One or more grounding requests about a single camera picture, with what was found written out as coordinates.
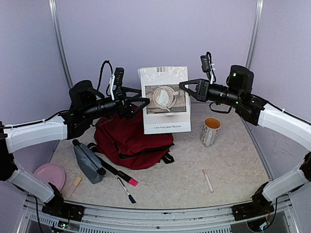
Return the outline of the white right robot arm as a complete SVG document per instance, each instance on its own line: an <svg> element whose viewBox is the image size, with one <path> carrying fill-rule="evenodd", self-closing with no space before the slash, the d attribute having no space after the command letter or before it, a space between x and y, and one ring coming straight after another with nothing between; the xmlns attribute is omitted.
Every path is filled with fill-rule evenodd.
<svg viewBox="0 0 311 233"><path fill-rule="evenodd" d="M180 82L179 87L201 102L225 104L235 109L242 119L255 126L273 130L311 150L311 124L274 106L269 101L251 93L254 73L249 69L232 65L227 85L205 79ZM311 180L311 154L304 162L271 182L262 185L252 196L248 210L258 216L268 203L291 191L296 191Z"/></svg>

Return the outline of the white coffee photo notebook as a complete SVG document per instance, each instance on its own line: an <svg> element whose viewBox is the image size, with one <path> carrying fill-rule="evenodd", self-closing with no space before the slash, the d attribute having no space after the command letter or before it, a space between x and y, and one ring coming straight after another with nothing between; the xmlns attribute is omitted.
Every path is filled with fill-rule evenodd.
<svg viewBox="0 0 311 233"><path fill-rule="evenodd" d="M150 100L143 109L144 133L190 132L190 97L179 87L188 80L188 68L145 67L138 76L142 97Z"/></svg>

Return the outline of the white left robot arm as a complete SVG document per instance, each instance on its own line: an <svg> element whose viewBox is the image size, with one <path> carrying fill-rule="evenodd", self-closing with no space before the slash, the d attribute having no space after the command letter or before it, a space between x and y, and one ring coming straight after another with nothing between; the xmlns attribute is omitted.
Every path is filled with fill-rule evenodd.
<svg viewBox="0 0 311 233"><path fill-rule="evenodd" d="M55 113L47 119L23 124L0 126L0 179L26 191L44 203L58 216L68 211L59 190L19 167L14 152L30 146L78 138L90 128L94 120L118 114L131 119L146 107L150 100L141 96L141 90L117 87L110 97L93 88L90 80L83 80L69 90L71 105L68 110Z"/></svg>

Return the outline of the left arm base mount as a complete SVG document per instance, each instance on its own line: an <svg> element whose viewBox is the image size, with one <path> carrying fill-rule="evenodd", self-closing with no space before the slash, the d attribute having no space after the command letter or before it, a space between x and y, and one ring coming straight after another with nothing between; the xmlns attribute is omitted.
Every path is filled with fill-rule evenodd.
<svg viewBox="0 0 311 233"><path fill-rule="evenodd" d="M51 216L67 219L68 221L82 221L85 208L81 205L70 204L64 202L64 198L56 186L48 183L53 190L53 198L45 203L42 207L42 212Z"/></svg>

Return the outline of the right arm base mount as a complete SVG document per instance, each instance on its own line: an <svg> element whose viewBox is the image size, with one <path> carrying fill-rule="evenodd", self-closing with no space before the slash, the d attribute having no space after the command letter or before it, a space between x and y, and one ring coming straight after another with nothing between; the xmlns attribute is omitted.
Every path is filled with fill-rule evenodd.
<svg viewBox="0 0 311 233"><path fill-rule="evenodd" d="M251 197L250 202L232 206L232 212L235 221L265 215L274 211L272 202L268 201L262 194L263 189L267 184L268 182L262 184L258 188L258 190Z"/></svg>

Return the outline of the dark red student backpack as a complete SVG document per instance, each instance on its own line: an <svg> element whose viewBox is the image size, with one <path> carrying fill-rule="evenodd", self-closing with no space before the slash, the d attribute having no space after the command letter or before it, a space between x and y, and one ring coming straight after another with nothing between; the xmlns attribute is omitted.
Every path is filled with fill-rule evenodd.
<svg viewBox="0 0 311 233"><path fill-rule="evenodd" d="M100 118L95 125L96 150L111 162L132 170L147 169L163 161L174 162L170 148L173 135L144 134L143 112L132 119L120 118L118 114Z"/></svg>

